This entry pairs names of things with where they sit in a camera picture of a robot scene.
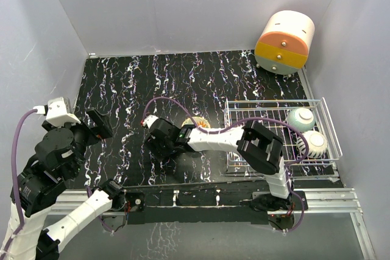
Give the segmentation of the light green bowl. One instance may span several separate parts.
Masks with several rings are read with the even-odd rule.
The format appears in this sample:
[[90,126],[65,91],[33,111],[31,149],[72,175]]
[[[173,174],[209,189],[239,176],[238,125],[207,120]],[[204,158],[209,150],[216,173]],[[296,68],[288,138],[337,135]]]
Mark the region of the light green bowl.
[[315,125],[313,112],[310,109],[304,107],[289,111],[286,121],[289,125],[298,129],[300,132],[312,130]]

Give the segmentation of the white striped bowl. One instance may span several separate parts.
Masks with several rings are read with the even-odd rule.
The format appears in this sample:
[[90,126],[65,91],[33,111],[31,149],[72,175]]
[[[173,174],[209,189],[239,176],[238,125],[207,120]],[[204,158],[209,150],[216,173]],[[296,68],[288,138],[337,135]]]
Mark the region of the white striped bowl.
[[[303,132],[302,136],[308,143],[308,155],[307,157],[312,159],[318,159],[325,155],[328,149],[327,138],[318,131],[309,130]],[[297,136],[297,149],[304,156],[306,152],[306,145],[301,136]]]

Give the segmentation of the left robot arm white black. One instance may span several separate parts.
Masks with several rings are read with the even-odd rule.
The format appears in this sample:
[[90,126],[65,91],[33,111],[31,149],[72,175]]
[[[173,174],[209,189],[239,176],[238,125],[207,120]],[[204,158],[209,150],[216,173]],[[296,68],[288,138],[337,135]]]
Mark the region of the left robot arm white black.
[[42,123],[46,134],[35,146],[35,153],[23,171],[18,173],[16,153],[21,127],[30,115],[48,116],[49,111],[47,105],[34,107],[22,116],[15,130],[11,154],[11,217],[1,259],[58,259],[69,241],[90,222],[106,211],[122,209],[126,203],[124,188],[109,179],[62,220],[44,227],[57,197],[66,190],[66,181],[78,176],[87,147],[113,136],[109,117],[95,108],[87,110],[94,127],[64,110],[62,125],[55,126],[50,120]]

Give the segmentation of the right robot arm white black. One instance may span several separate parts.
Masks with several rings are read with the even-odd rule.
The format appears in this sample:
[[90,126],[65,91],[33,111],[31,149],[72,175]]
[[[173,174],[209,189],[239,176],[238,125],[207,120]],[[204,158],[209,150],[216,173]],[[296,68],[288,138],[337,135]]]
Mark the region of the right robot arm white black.
[[141,125],[148,131],[144,144],[159,160],[178,153],[233,152],[264,175],[270,191],[268,197],[276,208],[292,210],[295,196],[304,210],[302,197],[294,192],[288,175],[283,140],[259,120],[245,118],[227,128],[203,128],[197,123],[179,128],[150,115]]

